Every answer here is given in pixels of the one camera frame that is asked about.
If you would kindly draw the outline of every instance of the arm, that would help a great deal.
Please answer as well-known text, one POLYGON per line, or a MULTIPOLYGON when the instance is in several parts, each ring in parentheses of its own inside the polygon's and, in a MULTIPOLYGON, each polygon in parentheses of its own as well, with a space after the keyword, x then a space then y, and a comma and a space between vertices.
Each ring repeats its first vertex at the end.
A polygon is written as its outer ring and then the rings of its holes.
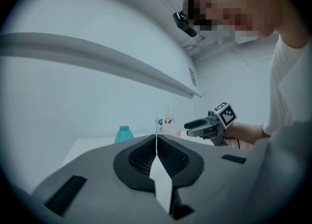
POLYGON ((225 135, 226 139, 239 139, 250 144, 266 137, 270 136, 263 131, 262 125, 247 125, 236 122, 227 128, 225 135))

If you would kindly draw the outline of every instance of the black mesh vent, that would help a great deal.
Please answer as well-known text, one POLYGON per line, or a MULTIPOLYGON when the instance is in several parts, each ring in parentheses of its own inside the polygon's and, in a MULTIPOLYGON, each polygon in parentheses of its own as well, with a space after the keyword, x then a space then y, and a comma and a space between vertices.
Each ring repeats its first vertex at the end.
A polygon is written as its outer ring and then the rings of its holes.
POLYGON ((129 155, 129 163, 136 171, 150 176, 151 166, 156 157, 155 141, 151 140, 129 155))
POLYGON ((186 154, 160 138, 157 139, 157 151, 159 159, 170 177, 179 174, 190 162, 190 158, 186 154))

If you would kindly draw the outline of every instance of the man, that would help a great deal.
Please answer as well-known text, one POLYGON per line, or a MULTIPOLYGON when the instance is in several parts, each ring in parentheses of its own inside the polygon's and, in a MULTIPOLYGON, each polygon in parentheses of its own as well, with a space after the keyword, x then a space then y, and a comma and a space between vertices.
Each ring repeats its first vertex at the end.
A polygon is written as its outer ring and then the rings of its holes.
POLYGON ((279 128, 291 125, 293 116, 278 85, 299 60, 308 45, 309 31, 290 0, 185 0, 184 11, 202 29, 228 25, 231 30, 248 31, 260 37, 279 33, 271 64, 270 115, 264 126, 233 123, 226 137, 254 144, 279 128))

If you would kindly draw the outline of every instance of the gray surface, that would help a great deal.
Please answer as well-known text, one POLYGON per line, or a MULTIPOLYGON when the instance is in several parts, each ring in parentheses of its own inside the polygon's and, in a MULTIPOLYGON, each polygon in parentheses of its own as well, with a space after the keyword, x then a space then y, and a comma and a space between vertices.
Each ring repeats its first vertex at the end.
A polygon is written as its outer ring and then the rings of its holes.
POLYGON ((205 161, 204 171, 197 181, 178 189, 182 203, 195 211, 177 221, 165 213, 153 193, 132 190, 115 175, 113 160, 117 153, 146 137, 81 155, 44 180, 33 196, 44 203, 77 174, 88 181, 64 215, 74 223, 241 224, 261 221, 283 207, 300 187, 312 154, 311 126, 312 122, 295 124, 270 139, 257 141, 252 151, 170 137, 199 153, 205 161), (234 163, 222 159, 224 154, 247 160, 243 165, 234 163))

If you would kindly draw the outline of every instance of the water bottle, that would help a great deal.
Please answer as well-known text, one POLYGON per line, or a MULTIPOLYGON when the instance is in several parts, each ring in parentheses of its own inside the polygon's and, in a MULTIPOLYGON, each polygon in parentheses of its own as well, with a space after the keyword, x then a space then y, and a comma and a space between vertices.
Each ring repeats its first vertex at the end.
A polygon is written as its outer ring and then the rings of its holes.
POLYGON ((162 135, 164 133, 163 129, 163 119, 160 114, 157 115, 155 119, 156 124, 156 134, 162 135))
POLYGON ((181 137, 181 131, 176 126, 176 119, 172 112, 171 106, 167 107, 167 111, 164 116, 164 135, 170 135, 175 137, 181 137))
POLYGON ((119 143, 132 138, 134 138, 134 136, 131 130, 129 130, 129 126, 120 126, 114 143, 119 143))

